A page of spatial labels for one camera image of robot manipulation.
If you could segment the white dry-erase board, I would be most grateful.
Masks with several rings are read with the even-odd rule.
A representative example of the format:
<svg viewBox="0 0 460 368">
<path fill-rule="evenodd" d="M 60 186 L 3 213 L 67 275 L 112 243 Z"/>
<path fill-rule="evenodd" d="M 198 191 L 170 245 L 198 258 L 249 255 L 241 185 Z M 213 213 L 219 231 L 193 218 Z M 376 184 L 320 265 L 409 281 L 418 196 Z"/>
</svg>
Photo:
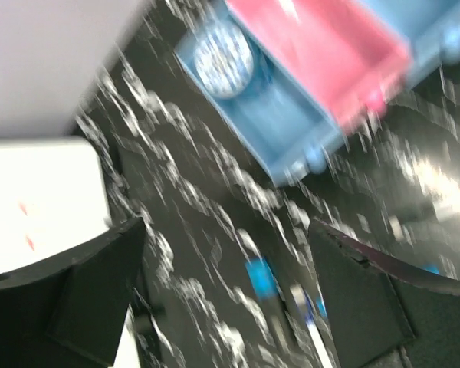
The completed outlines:
<svg viewBox="0 0 460 368">
<path fill-rule="evenodd" d="M 0 274 L 103 234 L 100 157 L 83 138 L 0 140 Z"/>
</svg>

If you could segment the black marker blue cap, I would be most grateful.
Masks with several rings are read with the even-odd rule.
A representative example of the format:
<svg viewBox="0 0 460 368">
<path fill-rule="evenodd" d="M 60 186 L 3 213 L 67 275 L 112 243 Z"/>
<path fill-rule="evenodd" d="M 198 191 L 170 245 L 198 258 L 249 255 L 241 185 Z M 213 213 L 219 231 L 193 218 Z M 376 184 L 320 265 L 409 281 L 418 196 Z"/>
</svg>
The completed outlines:
<svg viewBox="0 0 460 368">
<path fill-rule="evenodd" d="M 294 346 L 294 333 L 269 264 L 264 258 L 252 258 L 245 267 L 277 348 L 289 352 Z"/>
</svg>

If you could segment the light blue storage bin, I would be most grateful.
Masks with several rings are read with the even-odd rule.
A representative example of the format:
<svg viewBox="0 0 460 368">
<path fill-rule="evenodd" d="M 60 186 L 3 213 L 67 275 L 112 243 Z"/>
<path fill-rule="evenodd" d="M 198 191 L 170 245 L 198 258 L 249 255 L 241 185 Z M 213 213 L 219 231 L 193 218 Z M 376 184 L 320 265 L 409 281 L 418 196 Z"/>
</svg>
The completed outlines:
<svg viewBox="0 0 460 368">
<path fill-rule="evenodd" d="M 365 0 L 361 4 L 409 45 L 408 88 L 441 64 L 460 61 L 460 0 Z"/>
</svg>

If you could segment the pink storage bin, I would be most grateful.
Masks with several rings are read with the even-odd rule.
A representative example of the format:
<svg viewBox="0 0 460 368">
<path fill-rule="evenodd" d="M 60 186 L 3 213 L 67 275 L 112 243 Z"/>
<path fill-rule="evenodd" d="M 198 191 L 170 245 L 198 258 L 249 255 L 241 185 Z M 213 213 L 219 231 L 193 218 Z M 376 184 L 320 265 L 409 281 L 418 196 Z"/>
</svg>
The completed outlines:
<svg viewBox="0 0 460 368">
<path fill-rule="evenodd" d="M 409 66 L 407 47 L 355 1 L 228 1 L 251 36 L 336 120 L 383 114 Z"/>
</svg>

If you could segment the blue round tape dispenser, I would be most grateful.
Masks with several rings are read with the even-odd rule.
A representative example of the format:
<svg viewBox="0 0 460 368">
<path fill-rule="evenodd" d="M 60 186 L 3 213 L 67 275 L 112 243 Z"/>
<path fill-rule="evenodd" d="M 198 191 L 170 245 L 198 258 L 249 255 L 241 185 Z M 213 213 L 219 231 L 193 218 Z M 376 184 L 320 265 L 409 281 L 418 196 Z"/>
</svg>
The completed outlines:
<svg viewBox="0 0 460 368">
<path fill-rule="evenodd" d="M 231 22 L 215 23 L 194 53 L 196 72 L 204 88 L 218 99 L 230 99 L 249 84 L 254 53 L 242 30 Z"/>
</svg>

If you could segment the light blue end bin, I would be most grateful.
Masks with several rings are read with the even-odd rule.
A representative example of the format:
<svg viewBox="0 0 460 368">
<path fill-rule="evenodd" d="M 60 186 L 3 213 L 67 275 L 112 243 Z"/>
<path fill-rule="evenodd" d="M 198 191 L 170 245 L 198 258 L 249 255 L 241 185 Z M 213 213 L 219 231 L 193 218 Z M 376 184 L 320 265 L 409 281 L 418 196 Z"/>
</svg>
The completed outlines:
<svg viewBox="0 0 460 368">
<path fill-rule="evenodd" d="M 215 23 L 237 25 L 254 53 L 250 84 L 237 96 L 218 99 L 203 86 L 194 62 L 201 39 Z M 276 186 L 291 185 L 309 173 L 322 173 L 327 157 L 344 143 L 332 117 L 264 53 L 226 8 L 201 21 L 181 40 L 176 55 L 210 104 L 232 128 Z"/>
</svg>

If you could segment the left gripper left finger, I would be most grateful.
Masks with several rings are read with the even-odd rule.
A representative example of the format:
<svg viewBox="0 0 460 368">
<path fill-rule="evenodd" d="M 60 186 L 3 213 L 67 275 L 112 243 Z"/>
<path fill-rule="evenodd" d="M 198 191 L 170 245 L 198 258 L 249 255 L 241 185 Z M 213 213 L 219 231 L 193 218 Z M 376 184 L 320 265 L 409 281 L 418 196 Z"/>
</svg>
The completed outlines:
<svg viewBox="0 0 460 368">
<path fill-rule="evenodd" d="M 132 218 L 0 274 L 0 367 L 111 367 L 145 239 Z"/>
</svg>

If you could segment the white marker blue cap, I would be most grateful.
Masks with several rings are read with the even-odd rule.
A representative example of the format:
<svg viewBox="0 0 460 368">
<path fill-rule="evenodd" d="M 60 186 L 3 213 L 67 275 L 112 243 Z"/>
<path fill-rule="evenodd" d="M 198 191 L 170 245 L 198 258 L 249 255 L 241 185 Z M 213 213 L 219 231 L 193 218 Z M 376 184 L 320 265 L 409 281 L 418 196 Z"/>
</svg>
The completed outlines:
<svg viewBox="0 0 460 368">
<path fill-rule="evenodd" d="M 317 325 L 315 324 L 313 308 L 307 293 L 299 284 L 296 284 L 291 286 L 291 294 L 295 304 L 297 305 L 297 309 L 300 311 L 302 317 L 304 318 L 305 324 L 314 344 L 315 350 L 317 351 L 317 355 L 322 367 L 334 368 L 333 361 L 327 352 L 323 338 L 320 335 Z"/>
</svg>

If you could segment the black marble pattern mat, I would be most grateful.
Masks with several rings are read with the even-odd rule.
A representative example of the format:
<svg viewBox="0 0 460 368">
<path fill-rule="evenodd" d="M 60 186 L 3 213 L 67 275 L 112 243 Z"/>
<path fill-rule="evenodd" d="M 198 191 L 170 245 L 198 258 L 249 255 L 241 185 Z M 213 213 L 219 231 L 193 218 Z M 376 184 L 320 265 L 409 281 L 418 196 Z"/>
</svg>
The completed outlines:
<svg viewBox="0 0 460 368">
<path fill-rule="evenodd" d="M 369 118 L 329 172 L 275 188 L 182 71 L 174 47 L 206 1 L 147 1 L 145 18 L 77 116 L 97 148 L 113 217 L 141 215 L 147 243 L 135 311 L 146 367 L 319 367 L 296 310 L 297 342 L 281 352 L 245 270 L 263 256 L 279 284 L 319 287 L 307 245 L 312 219 L 402 260 L 460 280 L 460 214 L 405 225 L 399 207 L 460 190 L 460 63 L 432 73 Z"/>
</svg>

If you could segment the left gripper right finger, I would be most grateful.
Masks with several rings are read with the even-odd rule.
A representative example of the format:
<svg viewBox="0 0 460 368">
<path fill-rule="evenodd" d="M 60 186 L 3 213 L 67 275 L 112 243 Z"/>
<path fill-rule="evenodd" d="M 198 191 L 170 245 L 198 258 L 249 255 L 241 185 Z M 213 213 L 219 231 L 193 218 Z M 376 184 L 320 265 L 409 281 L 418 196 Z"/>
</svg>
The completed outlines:
<svg viewBox="0 0 460 368">
<path fill-rule="evenodd" d="M 460 281 L 322 221 L 308 238 L 342 367 L 460 367 Z"/>
</svg>

